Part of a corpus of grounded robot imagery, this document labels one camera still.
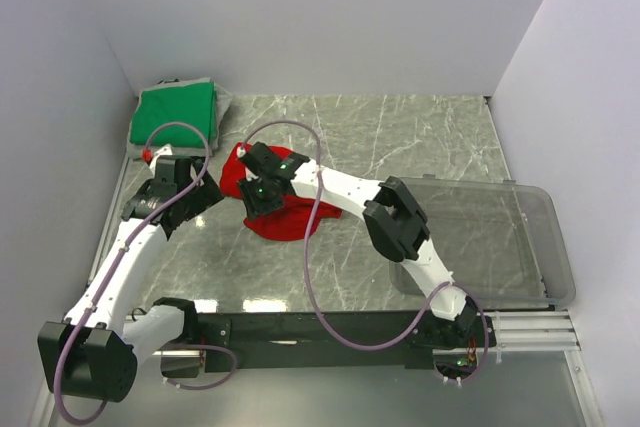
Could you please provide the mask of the red t shirt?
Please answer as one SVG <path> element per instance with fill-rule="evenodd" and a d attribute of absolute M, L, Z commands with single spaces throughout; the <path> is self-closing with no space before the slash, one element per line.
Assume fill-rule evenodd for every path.
<path fill-rule="evenodd" d="M 226 197 L 242 200 L 239 181 L 246 178 L 246 168 L 237 155 L 241 143 L 231 150 L 220 177 L 220 190 Z M 245 215 L 244 225 L 258 236 L 271 241 L 290 242 L 303 240 L 314 204 L 313 199 L 287 194 L 284 206 L 273 213 L 251 220 Z"/>

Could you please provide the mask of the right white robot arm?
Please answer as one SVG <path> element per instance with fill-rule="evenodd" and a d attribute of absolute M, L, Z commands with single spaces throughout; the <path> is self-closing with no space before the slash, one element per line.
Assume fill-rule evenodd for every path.
<path fill-rule="evenodd" d="M 441 319 L 439 334 L 447 344 L 464 344 L 479 321 L 483 347 L 489 347 L 488 320 L 482 307 L 454 282 L 435 249 L 427 215 L 401 179 L 390 176 L 381 182 L 354 177 L 325 168 L 318 158 L 312 160 L 296 152 L 280 158 L 262 142 L 250 147 L 241 145 L 237 156 L 250 173 L 249 178 L 238 182 L 250 218 L 279 210 L 286 195 L 313 201 L 303 237 L 303 279 L 316 317 L 331 337 L 358 351 L 386 350 L 411 335 L 430 311 Z M 309 250 L 311 230 L 322 202 L 363 220 L 373 248 L 403 266 L 426 295 L 423 307 L 396 338 L 377 345 L 352 342 L 341 336 L 321 312 L 310 278 Z"/>

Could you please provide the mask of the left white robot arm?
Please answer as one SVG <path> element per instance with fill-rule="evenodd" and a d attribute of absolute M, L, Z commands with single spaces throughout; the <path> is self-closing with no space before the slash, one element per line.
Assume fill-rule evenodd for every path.
<path fill-rule="evenodd" d="M 50 391 L 122 401 L 138 368 L 172 343 L 193 346 L 200 335 L 193 301 L 163 297 L 126 322 L 146 272 L 173 232 L 224 198 L 204 157 L 162 155 L 154 175 L 126 202 L 116 239 L 95 278 L 60 322 L 47 322 L 37 344 Z"/>

